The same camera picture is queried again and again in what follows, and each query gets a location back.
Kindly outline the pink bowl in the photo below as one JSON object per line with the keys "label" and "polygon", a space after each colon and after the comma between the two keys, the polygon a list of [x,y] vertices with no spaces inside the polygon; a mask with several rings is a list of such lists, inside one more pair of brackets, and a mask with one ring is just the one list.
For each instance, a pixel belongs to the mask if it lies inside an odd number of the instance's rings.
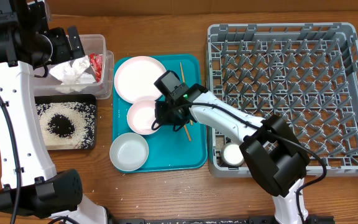
{"label": "pink bowl", "polygon": [[134,103],[128,110],[127,123],[133,132],[140,135],[150,135],[156,132],[152,129],[155,121],[155,101],[141,100]]}

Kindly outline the red wrapper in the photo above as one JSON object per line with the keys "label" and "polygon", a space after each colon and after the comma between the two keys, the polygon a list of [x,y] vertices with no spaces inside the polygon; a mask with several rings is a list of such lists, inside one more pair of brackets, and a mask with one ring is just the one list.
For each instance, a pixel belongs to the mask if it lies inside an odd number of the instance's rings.
{"label": "red wrapper", "polygon": [[103,68],[103,56],[100,54],[92,53],[89,55],[89,61],[91,68],[94,71],[95,79],[97,82],[101,80],[102,68]]}

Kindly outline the grey-white bowl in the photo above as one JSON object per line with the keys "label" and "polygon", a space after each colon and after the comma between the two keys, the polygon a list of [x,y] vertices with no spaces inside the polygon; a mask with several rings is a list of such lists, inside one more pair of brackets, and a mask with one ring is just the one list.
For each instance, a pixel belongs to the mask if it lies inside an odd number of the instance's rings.
{"label": "grey-white bowl", "polygon": [[149,145],[139,134],[125,133],[111,144],[109,157],[113,166],[123,172],[141,168],[149,156]]}

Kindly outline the white cup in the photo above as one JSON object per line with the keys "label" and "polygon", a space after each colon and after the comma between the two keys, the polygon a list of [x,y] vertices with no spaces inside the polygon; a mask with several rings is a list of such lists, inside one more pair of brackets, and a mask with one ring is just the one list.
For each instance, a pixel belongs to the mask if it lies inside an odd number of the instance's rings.
{"label": "white cup", "polygon": [[221,159],[229,167],[240,167],[244,163],[244,157],[239,145],[233,142],[226,144],[221,150]]}

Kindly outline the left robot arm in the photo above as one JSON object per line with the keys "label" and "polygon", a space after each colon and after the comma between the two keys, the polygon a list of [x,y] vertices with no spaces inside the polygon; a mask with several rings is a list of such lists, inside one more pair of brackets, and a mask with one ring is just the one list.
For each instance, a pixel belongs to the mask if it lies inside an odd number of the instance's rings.
{"label": "left robot arm", "polygon": [[51,223],[113,223],[83,194],[79,173],[57,171],[35,109],[34,72],[84,56],[76,27],[48,26],[43,1],[0,0],[0,212]]}

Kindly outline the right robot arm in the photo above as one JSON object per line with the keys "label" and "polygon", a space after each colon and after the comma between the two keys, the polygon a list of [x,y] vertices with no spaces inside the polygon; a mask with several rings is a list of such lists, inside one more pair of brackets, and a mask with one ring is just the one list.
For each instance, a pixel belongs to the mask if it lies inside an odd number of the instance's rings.
{"label": "right robot arm", "polygon": [[284,119],[241,112],[199,84],[156,87],[165,101],[156,105],[154,129],[171,124],[178,130],[193,121],[224,134],[238,145],[253,179],[273,197],[276,222],[306,222],[301,185],[310,159]]}

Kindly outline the grey dishwasher rack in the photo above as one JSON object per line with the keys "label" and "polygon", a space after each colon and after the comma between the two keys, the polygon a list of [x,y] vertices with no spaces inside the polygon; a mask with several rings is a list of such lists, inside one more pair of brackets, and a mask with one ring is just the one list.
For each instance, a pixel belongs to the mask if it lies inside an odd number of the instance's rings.
{"label": "grey dishwasher rack", "polygon": [[358,36],[346,22],[213,24],[206,85],[254,116],[281,116],[328,175],[358,176]]}

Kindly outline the left wooden chopstick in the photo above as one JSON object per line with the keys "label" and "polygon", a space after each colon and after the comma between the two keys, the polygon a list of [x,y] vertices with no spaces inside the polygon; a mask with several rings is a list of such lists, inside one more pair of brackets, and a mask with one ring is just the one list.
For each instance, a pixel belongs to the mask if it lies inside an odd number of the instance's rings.
{"label": "left wooden chopstick", "polygon": [[184,125],[183,127],[184,127],[184,129],[185,129],[185,132],[186,132],[186,135],[187,135],[188,140],[191,142],[192,138],[191,138],[191,136],[190,136],[190,132],[189,132],[187,126]]}

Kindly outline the clear plastic bin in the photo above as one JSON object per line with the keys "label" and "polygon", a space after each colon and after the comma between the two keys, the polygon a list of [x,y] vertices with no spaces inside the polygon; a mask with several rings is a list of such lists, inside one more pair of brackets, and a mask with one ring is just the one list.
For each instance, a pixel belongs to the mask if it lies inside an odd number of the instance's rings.
{"label": "clear plastic bin", "polygon": [[35,96],[92,94],[98,100],[111,96],[114,71],[114,54],[106,48],[106,40],[100,34],[80,35],[86,56],[101,57],[101,78],[65,84],[53,75],[34,80]]}

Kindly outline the large white plate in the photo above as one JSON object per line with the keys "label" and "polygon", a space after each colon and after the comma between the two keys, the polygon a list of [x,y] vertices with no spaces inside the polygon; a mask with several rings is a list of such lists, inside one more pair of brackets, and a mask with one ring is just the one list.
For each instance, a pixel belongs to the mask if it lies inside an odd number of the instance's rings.
{"label": "large white plate", "polygon": [[156,100],[162,94],[154,83],[166,71],[162,63],[155,58],[132,57],[118,66],[114,76],[115,91],[128,103]]}

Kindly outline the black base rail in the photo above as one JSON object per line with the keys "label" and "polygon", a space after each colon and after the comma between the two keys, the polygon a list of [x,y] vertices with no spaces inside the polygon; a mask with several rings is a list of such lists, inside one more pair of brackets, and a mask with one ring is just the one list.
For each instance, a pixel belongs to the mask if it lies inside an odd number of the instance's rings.
{"label": "black base rail", "polygon": [[232,219],[176,219],[176,220],[144,220],[143,218],[119,219],[118,224],[278,224],[275,217],[258,216]]}

